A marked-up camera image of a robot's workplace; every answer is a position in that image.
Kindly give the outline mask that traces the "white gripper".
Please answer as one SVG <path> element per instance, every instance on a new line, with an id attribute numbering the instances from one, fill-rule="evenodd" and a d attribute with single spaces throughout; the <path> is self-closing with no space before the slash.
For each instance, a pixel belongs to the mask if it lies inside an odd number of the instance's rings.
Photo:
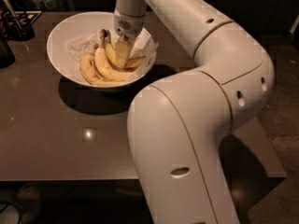
<path id="1" fill-rule="evenodd" d="M 145 17 L 132 17 L 114 10 L 113 26 L 120 37 L 115 41 L 116 65 L 124 68 L 133 49 L 130 39 L 136 39 L 143 27 Z"/>

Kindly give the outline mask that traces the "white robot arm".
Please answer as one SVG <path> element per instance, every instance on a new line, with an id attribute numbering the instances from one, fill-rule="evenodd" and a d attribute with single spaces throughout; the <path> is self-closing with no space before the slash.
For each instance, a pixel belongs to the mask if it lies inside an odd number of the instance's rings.
<path id="1" fill-rule="evenodd" d="M 129 145 L 153 222 L 239 224 L 219 144 L 266 104 L 272 61 L 204 0 L 116 0 L 117 34 L 135 38 L 148 8 L 196 64 L 149 84 L 128 111 Z"/>

